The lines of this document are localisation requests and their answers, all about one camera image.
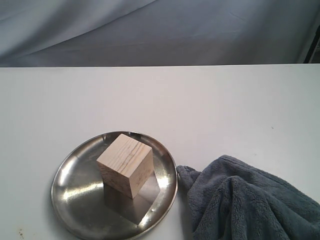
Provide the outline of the round stainless steel plate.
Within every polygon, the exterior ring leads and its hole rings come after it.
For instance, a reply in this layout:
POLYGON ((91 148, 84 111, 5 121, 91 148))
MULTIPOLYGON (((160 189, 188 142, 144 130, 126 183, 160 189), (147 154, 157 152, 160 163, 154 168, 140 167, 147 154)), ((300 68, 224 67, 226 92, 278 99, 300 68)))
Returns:
POLYGON ((75 148, 59 166, 51 202, 59 222, 82 240, 133 240, 154 228, 168 213, 178 190, 176 163, 156 139, 137 132, 127 135, 153 150, 154 173, 130 199, 103 183, 97 158, 120 135, 95 136, 75 148))

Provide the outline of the black stand at right edge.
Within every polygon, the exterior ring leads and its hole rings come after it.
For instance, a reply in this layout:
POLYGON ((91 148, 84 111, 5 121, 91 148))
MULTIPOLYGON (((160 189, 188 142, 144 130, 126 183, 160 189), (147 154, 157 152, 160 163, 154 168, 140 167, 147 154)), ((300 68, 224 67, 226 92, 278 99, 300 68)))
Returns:
POLYGON ((311 45, 309 47, 309 50, 308 50, 306 57, 303 61, 304 64, 309 64, 312 61, 314 53, 316 52, 316 48, 317 48, 319 40, 320 40, 320 26, 318 26, 318 28, 316 29, 316 32, 315 32, 315 35, 314 35, 313 40, 311 42, 311 45))

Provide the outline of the light wooden cube block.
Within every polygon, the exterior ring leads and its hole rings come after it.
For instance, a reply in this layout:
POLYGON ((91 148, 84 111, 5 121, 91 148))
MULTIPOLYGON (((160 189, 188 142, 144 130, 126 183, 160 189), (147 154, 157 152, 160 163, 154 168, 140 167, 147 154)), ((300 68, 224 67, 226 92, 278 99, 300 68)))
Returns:
POLYGON ((120 134, 97 158, 102 181, 134 199, 154 172, 153 149, 120 134))

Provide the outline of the grey-blue fleece cloth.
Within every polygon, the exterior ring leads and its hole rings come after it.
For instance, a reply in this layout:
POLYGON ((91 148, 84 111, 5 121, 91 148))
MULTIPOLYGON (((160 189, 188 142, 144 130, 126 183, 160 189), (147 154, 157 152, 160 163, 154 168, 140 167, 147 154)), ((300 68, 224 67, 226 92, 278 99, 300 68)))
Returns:
POLYGON ((317 240, 320 205, 287 181, 222 155, 179 165, 195 240, 317 240))

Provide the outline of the grey fabric backdrop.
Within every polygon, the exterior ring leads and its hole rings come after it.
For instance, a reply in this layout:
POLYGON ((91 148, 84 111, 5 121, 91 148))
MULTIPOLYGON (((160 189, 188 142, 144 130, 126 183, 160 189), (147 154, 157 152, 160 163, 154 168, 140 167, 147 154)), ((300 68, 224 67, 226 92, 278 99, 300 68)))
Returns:
POLYGON ((3 0, 2 67, 302 63, 317 0, 3 0))

